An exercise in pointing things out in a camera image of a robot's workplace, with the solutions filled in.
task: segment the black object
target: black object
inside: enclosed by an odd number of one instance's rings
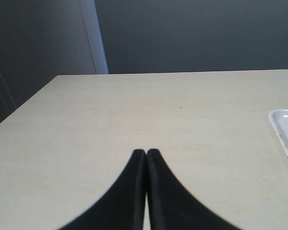
[[[142,230],[146,154],[133,151],[112,187],[86,212],[61,230]]]
[[[157,149],[147,153],[151,230],[238,230],[195,199]]]

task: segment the beige table surface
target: beige table surface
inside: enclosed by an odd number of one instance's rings
[[[136,148],[160,149],[237,226],[288,230],[288,159],[268,120],[278,108],[288,70],[57,76],[0,124],[0,230],[62,226]]]

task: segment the table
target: table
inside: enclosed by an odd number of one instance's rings
[[[0,229],[59,228],[133,149],[158,148],[221,217],[288,230],[288,159],[268,120],[278,108],[288,70],[57,76],[0,124]]]

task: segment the gray wall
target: gray wall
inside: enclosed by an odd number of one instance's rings
[[[16,107],[56,75],[94,74],[79,0],[0,0],[0,72]]]
[[[288,0],[96,0],[110,73],[288,69]]]

